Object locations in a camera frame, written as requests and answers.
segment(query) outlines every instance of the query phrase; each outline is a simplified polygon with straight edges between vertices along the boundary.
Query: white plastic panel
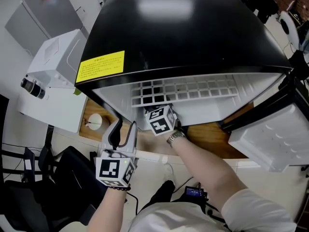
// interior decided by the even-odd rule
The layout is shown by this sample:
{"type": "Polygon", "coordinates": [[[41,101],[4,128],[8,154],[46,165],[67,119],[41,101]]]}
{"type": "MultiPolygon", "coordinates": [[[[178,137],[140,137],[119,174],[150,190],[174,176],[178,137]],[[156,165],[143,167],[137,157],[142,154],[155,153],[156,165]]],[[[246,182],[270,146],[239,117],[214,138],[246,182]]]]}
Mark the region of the white plastic panel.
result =
{"type": "Polygon", "coordinates": [[[87,96],[74,95],[74,89],[48,88],[45,97],[38,99],[20,88],[16,109],[29,117],[55,127],[78,133],[87,96]]]}
{"type": "Polygon", "coordinates": [[[229,117],[235,111],[257,98],[265,90],[275,84],[282,74],[244,73],[234,74],[233,76],[239,95],[229,99],[220,99],[218,109],[222,119],[229,117]]]}
{"type": "Polygon", "coordinates": [[[80,30],[45,41],[35,55],[27,74],[46,87],[74,88],[86,38],[80,30]]]}
{"type": "Polygon", "coordinates": [[[309,123],[291,104],[232,132],[229,144],[271,172],[309,164],[309,123]]]}
{"type": "Polygon", "coordinates": [[[139,104],[132,106],[132,97],[139,96],[135,91],[139,91],[141,96],[143,94],[141,89],[151,88],[151,94],[146,94],[145,97],[149,96],[154,99],[155,96],[158,96],[157,90],[155,91],[156,87],[162,87],[163,91],[166,86],[174,87],[174,93],[171,91],[163,93],[165,96],[164,103],[169,94],[176,96],[179,93],[190,95],[191,91],[197,92],[199,97],[168,102],[173,104],[173,109],[180,118],[182,125],[189,126],[225,119],[269,88],[280,75],[279,73],[210,74],[169,78],[168,81],[171,81],[171,83],[168,84],[165,84],[165,79],[161,79],[148,81],[148,84],[144,84],[144,86],[140,83],[130,83],[102,87],[93,91],[126,119],[131,122],[135,120],[140,129],[149,130],[150,128],[144,119],[144,107],[138,106],[139,104]],[[181,90],[182,87],[180,87],[180,90],[176,91],[177,85],[184,85],[184,90],[181,90]],[[222,95],[221,89],[224,88],[229,89],[228,95],[222,95]],[[211,92],[212,90],[217,91],[220,95],[200,97],[202,91],[211,92]]]}
{"type": "Polygon", "coordinates": [[[132,107],[238,95],[233,75],[212,75],[153,80],[136,83],[131,91],[132,107]]]}

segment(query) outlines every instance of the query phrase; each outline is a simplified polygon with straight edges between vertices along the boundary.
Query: white dish rack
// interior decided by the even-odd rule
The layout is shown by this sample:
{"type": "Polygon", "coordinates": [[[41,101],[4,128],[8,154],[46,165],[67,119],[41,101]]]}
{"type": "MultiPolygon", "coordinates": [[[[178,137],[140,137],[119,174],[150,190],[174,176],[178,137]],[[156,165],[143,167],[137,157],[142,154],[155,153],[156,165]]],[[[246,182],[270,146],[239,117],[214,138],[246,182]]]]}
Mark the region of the white dish rack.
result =
{"type": "Polygon", "coordinates": [[[151,105],[237,96],[233,75],[170,78],[135,83],[131,106],[151,105]]]}

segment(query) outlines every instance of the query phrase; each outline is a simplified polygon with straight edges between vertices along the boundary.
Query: white cup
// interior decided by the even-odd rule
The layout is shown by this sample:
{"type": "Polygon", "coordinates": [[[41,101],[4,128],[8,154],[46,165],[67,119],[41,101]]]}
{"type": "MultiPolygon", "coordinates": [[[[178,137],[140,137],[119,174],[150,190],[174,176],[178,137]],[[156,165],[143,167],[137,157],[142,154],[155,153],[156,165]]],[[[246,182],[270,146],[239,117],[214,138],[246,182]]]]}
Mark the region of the white cup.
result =
{"type": "Polygon", "coordinates": [[[91,130],[103,135],[106,129],[110,126],[110,122],[107,118],[102,117],[100,114],[93,114],[88,119],[86,124],[91,130]]]}

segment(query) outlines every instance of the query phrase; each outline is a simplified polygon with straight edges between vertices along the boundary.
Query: electronic device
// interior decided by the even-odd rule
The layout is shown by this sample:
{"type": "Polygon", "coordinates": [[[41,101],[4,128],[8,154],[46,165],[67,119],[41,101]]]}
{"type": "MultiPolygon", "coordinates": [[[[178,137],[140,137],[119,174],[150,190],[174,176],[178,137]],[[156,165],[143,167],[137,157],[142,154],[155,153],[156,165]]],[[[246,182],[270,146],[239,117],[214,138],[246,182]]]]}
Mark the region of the electronic device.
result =
{"type": "Polygon", "coordinates": [[[204,197],[204,189],[202,188],[194,188],[194,187],[185,187],[185,194],[192,197],[203,198],[204,197]]]}
{"type": "Polygon", "coordinates": [[[31,95],[37,97],[39,99],[43,99],[45,96],[45,90],[43,87],[36,84],[36,82],[32,82],[24,78],[20,84],[25,90],[27,90],[31,95]]]}
{"type": "Polygon", "coordinates": [[[86,44],[78,29],[45,41],[27,74],[44,87],[74,89],[76,73],[86,44]]]}

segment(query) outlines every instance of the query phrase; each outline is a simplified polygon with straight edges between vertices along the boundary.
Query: forearm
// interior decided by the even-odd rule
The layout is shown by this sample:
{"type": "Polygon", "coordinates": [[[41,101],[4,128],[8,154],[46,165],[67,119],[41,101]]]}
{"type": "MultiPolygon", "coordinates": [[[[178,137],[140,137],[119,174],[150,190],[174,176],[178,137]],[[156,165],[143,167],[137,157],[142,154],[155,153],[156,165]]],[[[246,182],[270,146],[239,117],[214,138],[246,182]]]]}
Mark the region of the forearm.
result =
{"type": "Polygon", "coordinates": [[[108,188],[103,201],[92,216],[88,232],[120,232],[126,191],[108,188]]]}
{"type": "Polygon", "coordinates": [[[211,201],[219,210],[234,193],[246,188],[233,169],[215,154],[183,137],[177,138],[172,147],[190,173],[204,186],[211,201]]]}

